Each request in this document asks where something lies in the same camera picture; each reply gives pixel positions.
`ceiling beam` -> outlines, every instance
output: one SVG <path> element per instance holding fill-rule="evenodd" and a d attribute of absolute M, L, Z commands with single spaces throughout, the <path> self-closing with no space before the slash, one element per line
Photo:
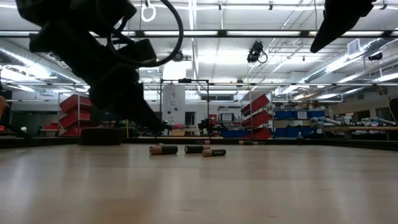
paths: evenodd
<path fill-rule="evenodd" d="M 29 38 L 37 30 L 0 30 L 0 38 Z M 186 38 L 315 38 L 314 30 L 185 30 Z M 131 38 L 176 38 L 177 30 L 130 30 L 123 34 Z M 339 38 L 398 38 L 397 30 L 352 30 Z"/>

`cable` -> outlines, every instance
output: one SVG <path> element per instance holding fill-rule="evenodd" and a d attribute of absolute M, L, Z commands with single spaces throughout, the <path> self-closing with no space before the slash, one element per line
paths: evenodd
<path fill-rule="evenodd" d="M 317 0 L 313 0 L 313 5 L 315 6 L 315 31 L 318 34 L 318 9 L 317 9 Z"/>
<path fill-rule="evenodd" d="M 260 64 L 263 64 L 263 63 L 267 63 L 268 62 L 268 55 L 265 53 L 265 52 L 262 52 L 265 56 L 266 56 L 266 60 L 265 61 L 260 61 L 260 58 L 259 58 L 259 60 L 257 60 Z"/>
<path fill-rule="evenodd" d="M 106 23 L 106 21 L 103 19 L 101 12 L 100 12 L 100 5 L 99 5 L 99 1 L 100 0 L 96 0 L 96 11 L 97 11 L 97 15 L 100 19 L 103 20 L 104 23 Z M 178 51 L 181 49 L 182 46 L 182 42 L 183 42 L 183 38 L 184 38 L 184 29 L 183 29 L 183 23 L 181 20 L 180 15 L 178 14 L 177 10 L 173 7 L 173 5 L 168 1 L 168 0 L 160 0 L 165 6 L 167 6 L 167 8 L 172 12 L 172 14 L 174 15 L 175 20 L 177 21 L 177 25 L 178 25 L 178 40 L 176 43 L 175 48 L 173 49 L 173 51 L 170 53 L 169 56 L 167 56 L 166 58 L 163 58 L 162 60 L 158 61 L 158 62 L 139 62 L 130 58 L 127 58 L 123 55 L 121 55 L 114 47 L 114 45 L 112 44 L 112 34 L 114 34 L 117 38 L 120 38 L 122 40 L 125 40 L 127 43 L 135 43 L 133 40 L 131 40 L 129 37 L 126 37 L 125 35 L 123 35 L 121 32 L 117 31 L 115 28 L 109 26 L 110 29 L 110 33 L 107 34 L 106 39 L 108 41 L 108 47 L 112 50 L 112 52 L 115 54 L 115 56 L 117 56 L 118 59 L 126 62 L 126 63 L 131 63 L 134 65 L 137 65 L 139 67 L 158 67 L 161 65 L 166 64 L 167 62 L 171 61 L 177 54 Z"/>
<path fill-rule="evenodd" d="M 383 96 L 384 96 L 384 99 L 386 99 L 386 101 L 387 101 L 388 109 L 390 110 L 392 119 L 394 119 L 395 123 L 398 124 L 398 123 L 397 123 L 397 120 L 396 120 L 396 117 L 394 116 L 394 114 L 393 114 L 393 112 L 392 112 L 392 109 L 391 109 L 391 106 L 390 106 L 391 100 L 388 100 L 387 96 L 384 94 L 383 88 L 381 88 L 381 86 L 379 86 L 379 88 L 380 88 L 380 90 L 381 90 L 381 93 L 382 93 Z"/>

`light wood floor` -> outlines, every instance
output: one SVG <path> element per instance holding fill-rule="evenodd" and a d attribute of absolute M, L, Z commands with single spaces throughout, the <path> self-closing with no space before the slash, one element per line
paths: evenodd
<path fill-rule="evenodd" d="M 0 223 L 398 223 L 395 152 L 213 146 L 226 157 L 202 158 L 148 148 L 0 151 Z"/>

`black cable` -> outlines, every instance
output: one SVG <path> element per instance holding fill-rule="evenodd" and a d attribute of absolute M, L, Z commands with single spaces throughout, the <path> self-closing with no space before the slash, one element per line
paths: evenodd
<path fill-rule="evenodd" d="M 100 0 L 96 0 L 96 11 L 97 11 L 97 16 L 103 20 L 104 23 L 106 23 L 106 21 L 103 19 L 101 12 L 100 12 L 100 7 L 99 7 L 99 1 Z M 106 39 L 108 41 L 108 47 L 112 50 L 112 52 L 115 54 L 115 56 L 117 56 L 118 59 L 123 60 L 126 63 L 131 63 L 134 65 L 137 65 L 139 67 L 158 67 L 161 65 L 166 64 L 167 62 L 171 61 L 177 54 L 178 51 L 181 49 L 182 46 L 182 42 L 183 42 L 183 38 L 184 38 L 184 29 L 183 29 L 183 23 L 181 20 L 180 15 L 178 14 L 177 10 L 173 7 L 173 5 L 168 1 L 168 0 L 160 0 L 174 15 L 175 20 L 177 21 L 177 25 L 178 25 L 178 40 L 176 43 L 175 48 L 173 49 L 173 51 L 170 53 L 169 56 L 167 56 L 166 58 L 163 58 L 162 60 L 158 61 L 158 62 L 140 62 L 140 61 L 136 61 L 130 58 L 127 58 L 123 55 L 121 55 L 114 47 L 114 45 L 112 44 L 112 34 L 114 34 L 117 38 L 120 38 L 122 40 L 125 40 L 127 43 L 134 43 L 133 40 L 131 40 L 129 37 L 126 37 L 125 35 L 123 35 L 121 32 L 117 31 L 115 28 L 109 26 L 110 29 L 110 33 L 107 34 Z"/>
<path fill-rule="evenodd" d="M 265 52 L 262 52 L 265 56 L 266 56 L 266 60 L 265 61 L 260 61 L 260 58 L 259 58 L 259 60 L 257 60 L 258 62 L 260 62 L 260 63 L 267 63 L 268 62 L 268 55 L 265 53 Z"/>

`pipe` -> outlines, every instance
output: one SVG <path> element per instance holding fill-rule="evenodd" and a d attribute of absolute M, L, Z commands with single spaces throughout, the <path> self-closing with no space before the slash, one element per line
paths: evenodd
<path fill-rule="evenodd" d="M 363 47 L 363 53 L 358 55 L 357 57 L 350 58 L 348 54 L 342 54 L 335 60 L 331 60 L 322 66 L 321 69 L 316 69 L 315 72 L 310 72 L 308 76 L 306 76 L 302 81 L 305 83 L 310 83 L 317 78 L 330 74 L 338 69 L 343 68 L 344 66 L 355 62 L 357 58 L 365 57 L 369 54 L 374 53 L 375 51 L 379 50 L 380 48 L 384 47 L 388 43 L 395 41 L 393 38 L 378 38 L 376 40 L 370 41 Z"/>
<path fill-rule="evenodd" d="M 9 41 L 0 39 L 0 52 L 22 62 L 23 64 L 33 68 L 37 65 L 37 69 L 42 69 L 47 73 L 56 73 L 59 81 L 68 80 L 69 82 L 80 83 L 81 79 L 75 76 L 71 71 L 62 68 L 60 65 L 53 63 L 46 58 L 30 53 Z"/>

